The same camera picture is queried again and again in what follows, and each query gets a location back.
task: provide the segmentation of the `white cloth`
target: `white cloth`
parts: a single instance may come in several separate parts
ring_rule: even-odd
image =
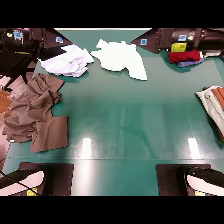
[[[92,51],[90,54],[100,60],[101,67],[110,71],[121,71],[127,68],[131,78],[147,80],[146,71],[141,56],[136,51],[136,45],[109,42],[100,39],[96,48],[98,51]]]
[[[61,49],[67,52],[45,61],[39,59],[41,66],[47,72],[55,75],[80,77],[88,69],[87,64],[94,62],[86,49],[82,50],[74,44],[61,47]]]
[[[214,120],[219,130],[222,132],[222,135],[224,136],[224,112],[219,101],[211,91],[212,89],[216,89],[218,87],[220,86],[211,86],[205,91],[196,92],[196,94],[200,98],[206,112]]]

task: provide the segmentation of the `wire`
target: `wire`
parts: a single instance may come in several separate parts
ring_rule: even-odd
[[[37,192],[35,192],[32,188],[26,186],[25,184],[22,184],[19,181],[13,180],[11,177],[9,177],[8,175],[4,174],[2,171],[0,171],[0,174],[2,174],[4,177],[8,178],[9,180],[13,181],[14,183],[20,184],[21,186],[27,188],[27,190],[31,190],[33,193],[35,193],[35,194],[37,194],[39,196],[42,196],[42,195],[38,194]]]

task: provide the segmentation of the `crumpled brown fabric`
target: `crumpled brown fabric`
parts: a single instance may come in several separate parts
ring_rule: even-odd
[[[52,117],[51,107],[60,99],[57,92],[64,81],[37,74],[25,92],[11,103],[5,114],[3,134],[7,140],[32,140],[31,151],[40,152],[68,146],[67,117]]]

